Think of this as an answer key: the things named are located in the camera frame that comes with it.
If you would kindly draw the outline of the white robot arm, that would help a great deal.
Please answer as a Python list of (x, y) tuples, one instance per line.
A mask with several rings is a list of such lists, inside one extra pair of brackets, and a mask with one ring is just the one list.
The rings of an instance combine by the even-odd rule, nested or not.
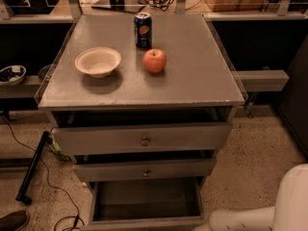
[(308, 164), (286, 173), (273, 207), (215, 210), (193, 231), (308, 231)]

